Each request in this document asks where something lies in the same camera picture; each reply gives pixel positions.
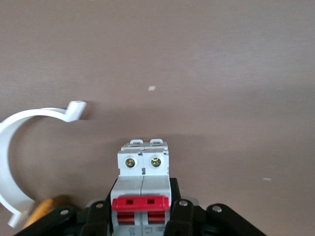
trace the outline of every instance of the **bolt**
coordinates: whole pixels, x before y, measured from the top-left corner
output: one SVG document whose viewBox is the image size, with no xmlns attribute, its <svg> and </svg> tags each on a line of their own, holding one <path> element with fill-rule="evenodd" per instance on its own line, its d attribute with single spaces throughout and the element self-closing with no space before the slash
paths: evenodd
<svg viewBox="0 0 315 236">
<path fill-rule="evenodd" d="M 128 158 L 125 163 L 130 168 L 134 167 L 134 165 L 135 165 L 135 162 L 134 162 L 134 160 L 132 158 Z"/>
<path fill-rule="evenodd" d="M 219 207 L 219 206 L 213 206 L 213 207 L 212 207 L 212 210 L 215 211 L 215 212 L 217 212 L 217 213 L 222 212 L 222 208 Z"/>
<path fill-rule="evenodd" d="M 181 201 L 179 202 L 179 205 L 181 205 L 181 206 L 183 206 L 183 207 L 186 207 L 186 206 L 188 206 L 188 202 L 185 201 L 185 200 L 181 200 Z"/>
<path fill-rule="evenodd" d="M 68 213 L 69 213 L 69 210 L 65 209 L 60 212 L 60 215 L 67 215 Z"/>
<path fill-rule="evenodd" d="M 104 206 L 103 203 L 99 203 L 99 204 L 96 205 L 96 208 L 102 208 L 103 206 Z"/>
<path fill-rule="evenodd" d="M 158 167 L 158 166 L 161 164 L 161 160 L 160 160 L 159 158 L 157 158 L 157 157 L 152 158 L 151 164 L 152 164 L 154 167 Z"/>
</svg>

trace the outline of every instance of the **white plastic hook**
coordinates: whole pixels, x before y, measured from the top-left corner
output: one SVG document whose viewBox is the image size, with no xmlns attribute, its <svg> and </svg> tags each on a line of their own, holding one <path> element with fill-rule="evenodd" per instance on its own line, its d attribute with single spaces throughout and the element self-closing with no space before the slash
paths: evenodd
<svg viewBox="0 0 315 236">
<path fill-rule="evenodd" d="M 65 122 L 73 122 L 80 118 L 85 105 L 86 102 L 83 101 L 71 101 L 66 110 L 41 108 L 22 111 L 0 123 L 0 202 L 13 213 L 8 222 L 11 227 L 16 227 L 34 204 L 34 200 L 29 198 L 16 184 L 10 171 L 8 153 L 14 133 L 23 123 L 34 116 L 54 117 Z"/>
</svg>

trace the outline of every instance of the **white curved object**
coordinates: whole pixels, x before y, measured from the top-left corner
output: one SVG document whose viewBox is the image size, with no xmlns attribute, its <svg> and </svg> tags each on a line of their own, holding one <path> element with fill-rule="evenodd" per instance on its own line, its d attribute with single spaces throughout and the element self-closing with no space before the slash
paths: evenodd
<svg viewBox="0 0 315 236">
<path fill-rule="evenodd" d="M 66 110 L 42 108 L 22 111 L 0 123 L 0 202 L 13 213 L 8 222 L 11 227 L 16 227 L 34 204 L 34 200 L 29 198 L 16 184 L 10 171 L 8 153 L 14 133 L 23 123 L 34 116 L 55 117 L 65 122 L 78 120 L 85 105 L 86 102 L 83 101 L 71 101 Z"/>
</svg>

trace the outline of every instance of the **white speck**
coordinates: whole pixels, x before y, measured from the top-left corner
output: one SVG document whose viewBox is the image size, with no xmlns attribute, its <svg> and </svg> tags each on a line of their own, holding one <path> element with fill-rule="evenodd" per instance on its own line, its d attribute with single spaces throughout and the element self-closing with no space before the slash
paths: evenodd
<svg viewBox="0 0 315 236">
<path fill-rule="evenodd" d="M 154 91 L 154 90 L 156 90 L 156 86 L 149 86 L 148 87 L 148 91 Z"/>
</svg>

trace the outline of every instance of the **brown surface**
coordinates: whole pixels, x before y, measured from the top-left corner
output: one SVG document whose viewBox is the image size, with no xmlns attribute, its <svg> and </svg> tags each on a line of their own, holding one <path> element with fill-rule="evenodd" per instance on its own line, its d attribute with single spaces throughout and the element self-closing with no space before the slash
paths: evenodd
<svg viewBox="0 0 315 236">
<path fill-rule="evenodd" d="M 314 235 L 314 26 L 313 0 L 0 1 L 0 119 L 89 101 L 84 120 L 19 130 L 17 182 L 83 207 L 123 144 L 162 138 L 183 195 L 269 236 Z"/>
</svg>

